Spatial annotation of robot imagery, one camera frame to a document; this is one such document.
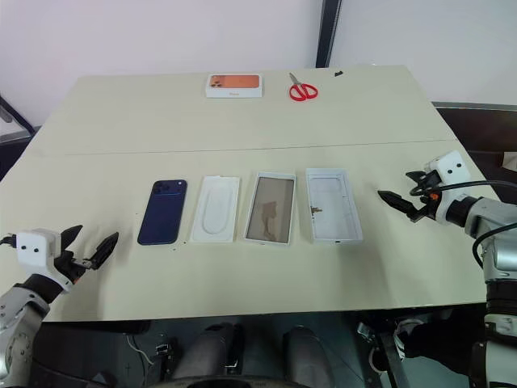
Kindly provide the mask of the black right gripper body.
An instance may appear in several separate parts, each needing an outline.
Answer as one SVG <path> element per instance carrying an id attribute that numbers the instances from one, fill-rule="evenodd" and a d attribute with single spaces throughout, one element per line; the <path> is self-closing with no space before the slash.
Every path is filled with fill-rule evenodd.
<path id="1" fill-rule="evenodd" d="M 441 192 L 434 192 L 434 189 L 442 183 L 442 179 L 436 171 L 426 173 L 427 179 L 421 182 L 415 182 L 415 187 L 410 190 L 410 195 L 418 197 L 423 203 L 423 207 L 417 209 L 416 213 L 413 215 L 407 215 L 412 222 L 417 222 L 424 217 L 435 220 L 436 211 L 441 202 Z"/>

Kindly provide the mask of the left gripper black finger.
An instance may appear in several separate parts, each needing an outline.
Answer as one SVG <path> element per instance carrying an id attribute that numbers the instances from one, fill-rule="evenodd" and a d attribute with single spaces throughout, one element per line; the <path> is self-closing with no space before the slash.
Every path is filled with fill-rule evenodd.
<path id="1" fill-rule="evenodd" d="M 77 236 L 82 230 L 83 225 L 72 226 L 61 232 L 61 253 L 64 255 L 66 252 L 73 254 L 69 249 L 69 246 L 76 240 Z"/>
<path id="2" fill-rule="evenodd" d="M 90 258 L 90 269 L 98 270 L 114 251 L 118 242 L 119 233 L 115 232 L 106 237 L 96 248 Z"/>

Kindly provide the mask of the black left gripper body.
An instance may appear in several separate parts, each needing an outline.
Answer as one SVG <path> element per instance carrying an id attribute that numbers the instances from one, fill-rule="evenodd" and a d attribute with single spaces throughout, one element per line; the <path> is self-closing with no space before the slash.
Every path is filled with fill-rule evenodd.
<path id="1" fill-rule="evenodd" d="M 86 271 L 96 269 L 96 264 L 91 259 L 75 259 L 72 251 L 63 251 L 54 260 L 54 267 L 58 277 L 52 278 L 52 291 L 70 291 Z"/>

